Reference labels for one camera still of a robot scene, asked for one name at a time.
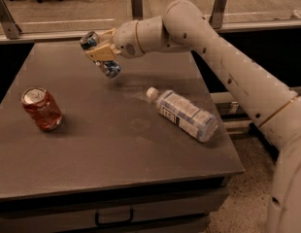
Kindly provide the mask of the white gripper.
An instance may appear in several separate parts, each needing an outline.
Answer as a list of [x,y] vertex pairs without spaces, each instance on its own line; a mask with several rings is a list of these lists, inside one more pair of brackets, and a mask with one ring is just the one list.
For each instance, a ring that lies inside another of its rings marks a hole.
[[114,44],[103,44],[85,52],[91,61],[112,61],[118,54],[126,58],[141,57],[144,55],[138,41],[138,20],[132,20],[119,26],[101,32],[98,35],[99,42],[114,42]]

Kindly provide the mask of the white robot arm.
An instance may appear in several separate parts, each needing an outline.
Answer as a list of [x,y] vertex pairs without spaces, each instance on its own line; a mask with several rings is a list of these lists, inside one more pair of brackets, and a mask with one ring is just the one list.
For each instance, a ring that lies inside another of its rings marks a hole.
[[269,202],[267,233],[301,233],[301,96],[221,38],[187,0],[169,4],[161,17],[133,20],[81,38],[98,63],[150,51],[194,50],[279,151]]

